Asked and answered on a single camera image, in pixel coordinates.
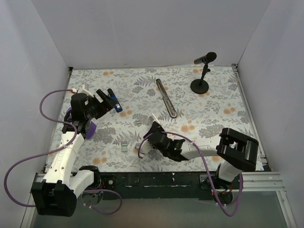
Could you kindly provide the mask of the blue stapler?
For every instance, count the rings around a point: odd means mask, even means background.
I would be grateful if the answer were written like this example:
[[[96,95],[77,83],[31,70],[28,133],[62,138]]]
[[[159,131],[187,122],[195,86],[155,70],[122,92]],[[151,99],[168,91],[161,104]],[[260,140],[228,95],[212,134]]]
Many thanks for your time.
[[[120,105],[118,99],[116,98],[116,96],[115,96],[113,90],[109,88],[109,89],[107,89],[107,91],[108,91],[108,95],[109,95],[113,100],[116,101],[116,105],[114,106],[116,112],[117,112],[117,113],[122,112],[122,111],[123,111],[123,108],[121,107],[121,105]]]

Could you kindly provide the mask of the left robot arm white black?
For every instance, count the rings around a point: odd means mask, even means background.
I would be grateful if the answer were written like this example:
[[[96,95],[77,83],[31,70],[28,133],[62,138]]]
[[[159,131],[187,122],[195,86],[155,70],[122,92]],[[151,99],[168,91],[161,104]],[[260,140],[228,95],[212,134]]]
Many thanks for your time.
[[[62,121],[61,149],[40,182],[34,182],[31,193],[39,215],[74,214],[77,199],[84,192],[102,193],[102,178],[96,166],[82,166],[76,175],[72,169],[78,151],[88,136],[92,120],[111,111],[117,101],[98,89],[96,95],[79,89],[71,96],[70,109]]]

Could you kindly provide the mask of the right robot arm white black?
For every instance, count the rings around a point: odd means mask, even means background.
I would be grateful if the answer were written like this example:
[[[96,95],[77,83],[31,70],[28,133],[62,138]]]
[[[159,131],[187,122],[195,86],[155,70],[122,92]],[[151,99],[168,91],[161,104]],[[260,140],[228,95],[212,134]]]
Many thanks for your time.
[[[225,189],[242,172],[256,170],[258,147],[256,139],[231,128],[223,128],[218,136],[207,138],[197,145],[177,133],[170,137],[170,133],[154,121],[136,149],[139,158],[151,150],[157,150],[175,162],[218,156],[223,159],[223,163],[218,166],[212,181],[215,188]]]

